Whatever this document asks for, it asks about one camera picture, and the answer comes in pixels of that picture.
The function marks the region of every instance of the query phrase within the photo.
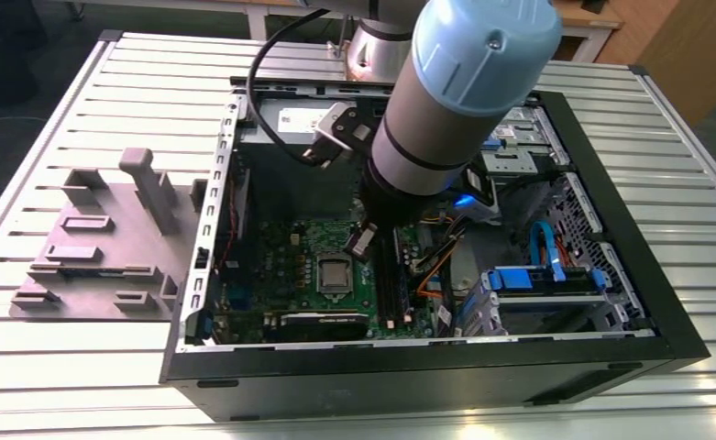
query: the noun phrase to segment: aluminum worktable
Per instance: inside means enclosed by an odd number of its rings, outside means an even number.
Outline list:
[[[57,187],[68,169],[108,169],[101,174],[113,182],[124,179],[114,169],[123,148],[148,147],[172,183],[203,177],[227,78],[244,75],[257,47],[248,40],[128,33],[96,43],[0,198],[0,432],[716,438],[716,164],[653,83],[619,66],[551,62],[538,89],[566,95],[709,344],[711,358],[679,372],[637,379],[570,406],[216,425],[173,389],[156,385],[168,324],[8,318],[13,290],[65,204]],[[259,74],[340,80],[343,65],[323,46],[281,43]],[[127,427],[141,429],[114,430]]]

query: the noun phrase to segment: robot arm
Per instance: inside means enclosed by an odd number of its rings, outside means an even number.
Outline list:
[[[548,0],[300,2],[384,20],[398,30],[416,17],[360,184],[368,222],[408,223],[524,100],[558,47],[560,18]]]
[[[411,46],[416,16],[426,0],[297,0],[359,18],[345,51],[349,80],[391,83],[398,78]]]

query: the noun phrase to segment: light blue robot joint cap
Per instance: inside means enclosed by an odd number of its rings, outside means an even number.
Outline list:
[[[451,111],[502,115],[532,89],[560,38],[548,0],[430,0],[412,37],[416,77]]]

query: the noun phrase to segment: open computer tower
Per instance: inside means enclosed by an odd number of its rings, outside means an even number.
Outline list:
[[[570,403],[707,357],[559,93],[532,92],[476,155],[495,217],[460,229],[463,200],[442,202],[356,258],[364,159],[295,164],[232,84],[161,372],[215,421]],[[333,103],[378,119],[390,91],[255,87],[300,153]]]

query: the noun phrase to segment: green motherboard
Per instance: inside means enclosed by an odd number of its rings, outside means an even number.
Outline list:
[[[371,263],[343,253],[353,222],[304,220],[291,224],[261,223],[256,241],[256,265],[251,290],[224,284],[221,304],[225,306],[223,343],[257,344],[263,340],[263,320],[272,314],[351,313],[370,318],[366,339],[414,338],[431,334],[428,305],[410,311],[411,322],[387,329],[379,323],[376,291]],[[402,258],[419,252],[414,228],[398,230]],[[316,288],[321,256],[341,255],[348,259],[351,289],[347,294],[325,295]],[[229,305],[235,296],[247,298],[241,310]]]

